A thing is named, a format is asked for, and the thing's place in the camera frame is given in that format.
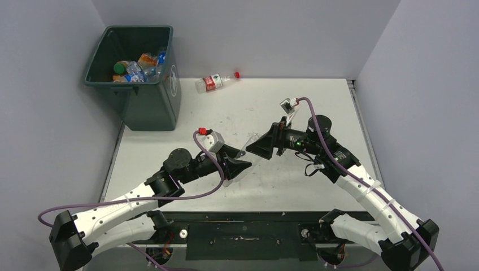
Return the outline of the clear bottle white cap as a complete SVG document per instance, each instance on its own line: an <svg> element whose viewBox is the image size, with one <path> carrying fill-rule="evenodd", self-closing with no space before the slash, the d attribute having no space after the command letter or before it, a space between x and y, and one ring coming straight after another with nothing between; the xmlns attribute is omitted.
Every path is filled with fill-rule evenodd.
<svg viewBox="0 0 479 271"><path fill-rule="evenodd" d="M243 170L232 180L225 180L223 182L223 187L228 187L232 183L239 182L240 180L245 178L249 173L251 173L252 170L262 161L262 158L260 156L257 156L255 154L252 154L246 151L246 147L254 143L255 141L257 141L260 137L261 135L259 133L251 133L250 138L246 141L244 146L241 148L240 152L235 157L235 159L237 160L248 161L252 165L248 167L247 169Z"/></svg>

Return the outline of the red label bottle back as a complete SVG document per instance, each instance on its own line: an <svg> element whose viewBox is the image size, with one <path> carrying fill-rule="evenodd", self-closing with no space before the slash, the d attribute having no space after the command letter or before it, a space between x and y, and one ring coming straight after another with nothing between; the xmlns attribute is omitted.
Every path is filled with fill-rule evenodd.
<svg viewBox="0 0 479 271"><path fill-rule="evenodd" d="M241 74L237 71L225 76L216 73L197 80L195 88L198 93L209 93L230 86L240 79Z"/></svg>

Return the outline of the blue label water bottle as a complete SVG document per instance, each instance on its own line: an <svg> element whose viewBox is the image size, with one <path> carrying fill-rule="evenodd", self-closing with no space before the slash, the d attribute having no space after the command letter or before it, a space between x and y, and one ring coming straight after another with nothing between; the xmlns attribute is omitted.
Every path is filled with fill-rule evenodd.
<svg viewBox="0 0 479 271"><path fill-rule="evenodd" d="M167 48L161 48L157 55L157 64L155 67L155 80L159 80L162 73L163 64L167 55Z"/></svg>

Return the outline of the orange crushed bottle back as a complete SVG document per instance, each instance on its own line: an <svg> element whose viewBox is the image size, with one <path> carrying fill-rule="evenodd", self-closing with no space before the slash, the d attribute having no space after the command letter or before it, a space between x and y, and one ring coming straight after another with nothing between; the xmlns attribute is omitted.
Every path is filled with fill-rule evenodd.
<svg viewBox="0 0 479 271"><path fill-rule="evenodd" d="M143 53L137 63L142 69L156 67L158 65L158 57L150 53Z"/></svg>

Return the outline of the clear crushed bottle back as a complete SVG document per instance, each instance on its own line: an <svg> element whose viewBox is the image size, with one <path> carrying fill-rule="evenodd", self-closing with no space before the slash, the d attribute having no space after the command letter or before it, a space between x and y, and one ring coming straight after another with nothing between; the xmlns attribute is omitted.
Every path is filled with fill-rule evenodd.
<svg viewBox="0 0 479 271"><path fill-rule="evenodd" d="M130 82L146 81L146 76L143 72L143 69L138 65L137 62L130 62L127 66L127 72L130 76Z"/></svg>

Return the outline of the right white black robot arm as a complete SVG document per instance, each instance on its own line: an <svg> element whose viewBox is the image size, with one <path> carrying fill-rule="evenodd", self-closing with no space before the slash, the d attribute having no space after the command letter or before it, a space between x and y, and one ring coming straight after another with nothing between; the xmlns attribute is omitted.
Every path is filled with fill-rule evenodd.
<svg viewBox="0 0 479 271"><path fill-rule="evenodd" d="M294 130L283 117L270 130L246 146L263 159L293 150L309 158L317 171L349 193L377 222L372 225L334 209L319 220L323 240L354 242L379 255L390 270L415 270L435 249L439 227L422 220L397 203L374 180L348 149L330 135L332 121L324 115L310 117L308 128Z"/></svg>

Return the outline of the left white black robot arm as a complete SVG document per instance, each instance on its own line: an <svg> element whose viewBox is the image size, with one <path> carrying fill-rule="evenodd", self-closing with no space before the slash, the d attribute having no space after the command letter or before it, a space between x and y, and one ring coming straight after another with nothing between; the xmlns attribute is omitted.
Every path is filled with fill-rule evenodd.
<svg viewBox="0 0 479 271"><path fill-rule="evenodd" d="M182 184L215 172L222 180L232 180L252 167L252 162L237 159L239 154L239 149L223 146L215 154L192 157L177 148L158 172L126 194L83 212L59 213L49 241L60 270L78 270L97 254L124 243L164 242L168 227L158 208L179 200L185 192Z"/></svg>

